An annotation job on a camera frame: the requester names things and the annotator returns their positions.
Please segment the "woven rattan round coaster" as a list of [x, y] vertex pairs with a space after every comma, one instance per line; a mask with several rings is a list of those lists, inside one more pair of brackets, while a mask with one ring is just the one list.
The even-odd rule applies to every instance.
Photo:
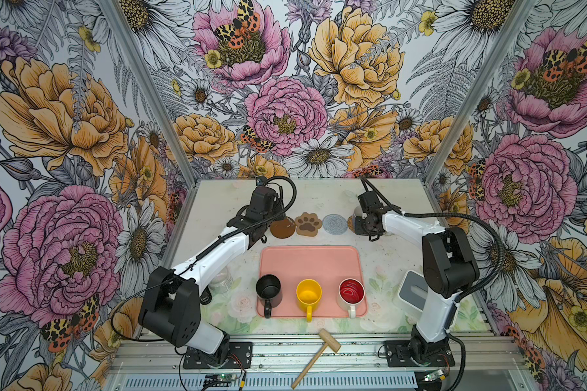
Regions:
[[347, 226], [351, 232], [355, 233], [355, 217], [354, 216], [350, 216], [348, 218]]

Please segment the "dark wooden scratched coaster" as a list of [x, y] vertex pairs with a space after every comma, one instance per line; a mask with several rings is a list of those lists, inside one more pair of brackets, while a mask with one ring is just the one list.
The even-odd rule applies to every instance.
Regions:
[[296, 232], [296, 224], [292, 218], [285, 218], [273, 221], [270, 225], [270, 232], [277, 239], [290, 238]]

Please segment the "grey-blue woven round coaster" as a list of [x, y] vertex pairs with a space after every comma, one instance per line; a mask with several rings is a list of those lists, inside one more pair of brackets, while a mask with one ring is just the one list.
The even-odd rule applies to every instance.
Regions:
[[339, 214], [326, 215], [322, 223], [324, 230], [333, 236], [343, 235], [348, 230], [347, 220]]

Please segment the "cork paw print coaster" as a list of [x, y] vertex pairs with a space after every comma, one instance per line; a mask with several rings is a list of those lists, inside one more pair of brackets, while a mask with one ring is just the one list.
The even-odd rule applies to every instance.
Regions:
[[315, 237], [322, 228], [322, 221], [316, 213], [302, 213], [294, 223], [299, 236]]

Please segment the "white mug red inside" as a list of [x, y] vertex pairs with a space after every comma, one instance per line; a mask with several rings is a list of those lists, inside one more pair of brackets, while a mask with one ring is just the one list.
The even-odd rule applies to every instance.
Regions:
[[365, 301], [365, 287], [356, 279], [345, 279], [339, 284], [338, 304], [350, 319], [355, 319], [357, 309]]

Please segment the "black mug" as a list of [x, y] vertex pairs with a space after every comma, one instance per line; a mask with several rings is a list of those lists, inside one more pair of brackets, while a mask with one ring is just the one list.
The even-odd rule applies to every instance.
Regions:
[[281, 282], [275, 275], [264, 275], [256, 283], [255, 291], [263, 305], [262, 315], [265, 319], [272, 317], [274, 309], [282, 302]]

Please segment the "purple mug white inside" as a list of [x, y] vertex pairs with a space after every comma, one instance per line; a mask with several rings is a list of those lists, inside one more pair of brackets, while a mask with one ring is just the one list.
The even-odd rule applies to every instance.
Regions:
[[364, 215], [364, 212], [363, 212], [361, 206], [359, 205], [359, 206], [355, 207], [354, 212], [352, 214], [352, 217], [353, 218], [363, 218], [364, 216], [365, 215]]

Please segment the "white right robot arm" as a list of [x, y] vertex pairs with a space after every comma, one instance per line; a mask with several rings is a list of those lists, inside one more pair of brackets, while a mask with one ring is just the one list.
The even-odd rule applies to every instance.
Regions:
[[433, 213], [406, 213], [393, 205], [383, 205], [380, 195], [366, 191], [358, 196], [362, 215], [354, 221], [355, 233], [378, 240], [386, 233], [397, 235], [422, 250], [422, 271], [427, 298], [422, 315], [414, 326], [406, 348], [414, 363], [432, 363], [448, 351], [449, 330], [460, 307], [460, 295], [479, 279], [479, 268], [466, 233], [440, 225]]

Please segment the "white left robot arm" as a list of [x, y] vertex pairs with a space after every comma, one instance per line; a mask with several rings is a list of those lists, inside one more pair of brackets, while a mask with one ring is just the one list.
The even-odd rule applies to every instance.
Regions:
[[202, 319], [201, 297], [231, 261], [266, 240], [271, 223], [285, 217], [282, 187], [257, 186], [217, 238], [196, 256], [171, 269], [158, 267], [144, 291], [138, 324], [176, 348], [191, 348], [210, 365], [230, 355], [230, 336]]

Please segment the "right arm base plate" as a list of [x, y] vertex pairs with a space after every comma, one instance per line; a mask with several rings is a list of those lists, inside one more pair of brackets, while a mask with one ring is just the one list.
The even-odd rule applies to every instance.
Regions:
[[389, 368], [452, 368], [456, 365], [448, 340], [435, 343], [388, 340], [383, 350]]

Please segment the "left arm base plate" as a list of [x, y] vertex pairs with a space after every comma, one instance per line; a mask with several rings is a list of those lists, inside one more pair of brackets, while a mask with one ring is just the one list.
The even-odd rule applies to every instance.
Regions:
[[212, 355], [189, 348], [182, 361], [182, 368], [185, 370], [249, 369], [253, 347], [252, 342], [227, 342]]

